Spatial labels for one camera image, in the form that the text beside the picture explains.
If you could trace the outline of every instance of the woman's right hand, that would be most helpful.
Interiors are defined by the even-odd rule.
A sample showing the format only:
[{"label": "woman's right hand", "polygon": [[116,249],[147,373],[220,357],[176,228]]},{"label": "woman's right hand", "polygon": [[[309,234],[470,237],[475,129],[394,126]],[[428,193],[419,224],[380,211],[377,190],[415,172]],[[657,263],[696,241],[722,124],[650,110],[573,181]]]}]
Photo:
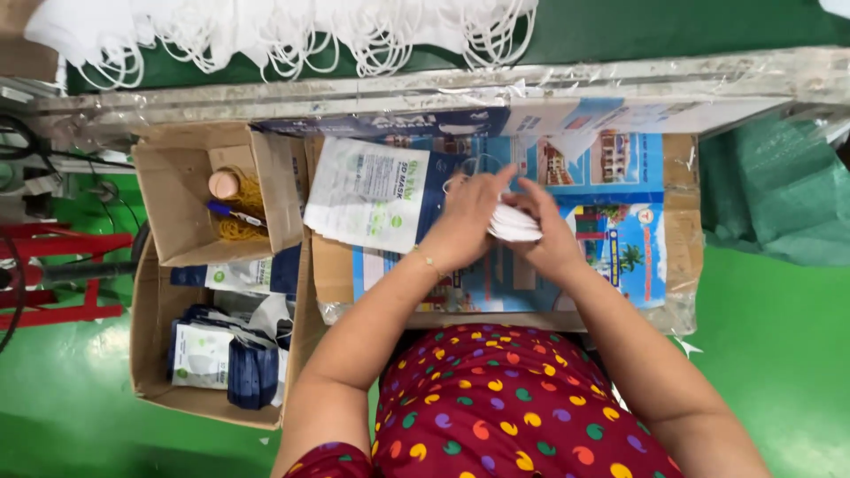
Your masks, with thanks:
[{"label": "woman's right hand", "polygon": [[534,181],[521,178],[525,194],[503,194],[502,202],[523,209],[540,222],[543,238],[537,242],[505,242],[550,282],[564,286],[570,275],[587,268],[578,241],[560,213],[552,195]]}]

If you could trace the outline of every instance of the woman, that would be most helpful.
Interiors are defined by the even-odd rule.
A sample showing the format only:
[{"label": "woman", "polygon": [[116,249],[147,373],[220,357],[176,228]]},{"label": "woman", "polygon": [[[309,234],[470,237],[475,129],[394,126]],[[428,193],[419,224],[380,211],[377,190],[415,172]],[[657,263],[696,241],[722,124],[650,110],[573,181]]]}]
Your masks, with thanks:
[{"label": "woman", "polygon": [[382,377],[377,422],[367,423],[366,392],[408,316],[444,273],[487,251],[490,216],[514,173],[454,182],[419,248],[331,327],[292,388],[273,478],[770,476],[720,395],[587,265],[552,197],[527,179],[527,194],[502,200],[538,219],[543,238],[508,246],[575,300],[634,414],[562,336],[466,325],[402,351]]}]

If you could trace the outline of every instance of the bracelet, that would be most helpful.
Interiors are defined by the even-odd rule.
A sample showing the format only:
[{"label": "bracelet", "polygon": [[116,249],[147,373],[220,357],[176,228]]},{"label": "bracelet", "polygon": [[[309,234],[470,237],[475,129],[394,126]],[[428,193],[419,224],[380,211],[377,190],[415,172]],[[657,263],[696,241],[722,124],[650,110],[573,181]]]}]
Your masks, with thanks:
[{"label": "bracelet", "polygon": [[440,269],[437,268],[437,265],[434,263],[434,260],[425,255],[421,250],[419,250],[419,244],[415,244],[411,253],[420,253],[425,258],[425,264],[430,265],[434,270],[437,271],[437,279],[441,280],[444,277],[448,276],[448,274],[443,273]]}]

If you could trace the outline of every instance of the pen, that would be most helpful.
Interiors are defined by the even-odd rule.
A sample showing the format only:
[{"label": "pen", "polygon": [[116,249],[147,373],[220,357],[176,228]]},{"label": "pen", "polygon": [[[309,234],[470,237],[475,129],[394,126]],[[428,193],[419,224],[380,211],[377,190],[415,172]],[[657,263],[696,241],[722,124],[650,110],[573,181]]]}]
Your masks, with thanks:
[{"label": "pen", "polygon": [[262,227],[263,229],[268,229],[269,227],[266,225],[265,219],[255,218],[249,214],[240,213],[238,211],[234,211],[232,207],[227,204],[222,204],[218,201],[210,200],[207,202],[207,209],[213,211],[214,213],[221,214],[223,216],[230,216],[231,218],[236,218],[242,221],[247,222],[250,225],[256,225],[257,227]]}]

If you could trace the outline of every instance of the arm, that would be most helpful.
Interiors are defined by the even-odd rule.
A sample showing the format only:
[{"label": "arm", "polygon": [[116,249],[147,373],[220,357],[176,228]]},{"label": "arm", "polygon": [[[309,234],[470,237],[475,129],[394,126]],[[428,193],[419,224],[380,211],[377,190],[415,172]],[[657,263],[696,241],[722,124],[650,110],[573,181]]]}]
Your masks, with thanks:
[{"label": "arm", "polygon": [[554,200],[521,179],[510,200],[541,221],[538,244],[513,246],[575,301],[617,389],[686,476],[770,476],[721,396],[669,339],[593,270]]},{"label": "arm", "polygon": [[490,216],[514,171],[452,181],[445,210],[419,250],[406,255],[325,334],[292,386],[272,478],[330,441],[349,443],[369,456],[369,387],[440,272],[466,267],[487,250]]}]

